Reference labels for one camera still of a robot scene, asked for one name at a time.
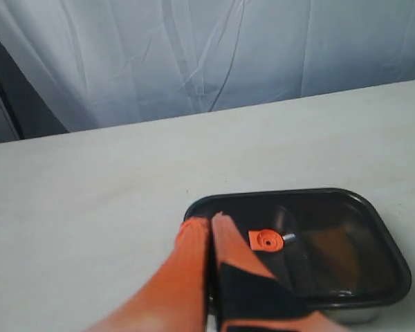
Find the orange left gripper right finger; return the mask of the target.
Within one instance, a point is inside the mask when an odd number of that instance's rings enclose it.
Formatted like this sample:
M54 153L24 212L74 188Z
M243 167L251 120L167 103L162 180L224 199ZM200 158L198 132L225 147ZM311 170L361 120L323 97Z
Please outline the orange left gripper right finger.
M212 218L216 254L219 331L346 331L310 309L248 247L233 219Z

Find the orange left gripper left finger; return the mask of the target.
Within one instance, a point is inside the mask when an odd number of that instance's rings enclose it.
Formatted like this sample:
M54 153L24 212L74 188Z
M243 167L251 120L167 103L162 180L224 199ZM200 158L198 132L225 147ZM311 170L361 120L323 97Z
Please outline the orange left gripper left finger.
M151 279L89 331L205 331L210 222L191 217Z

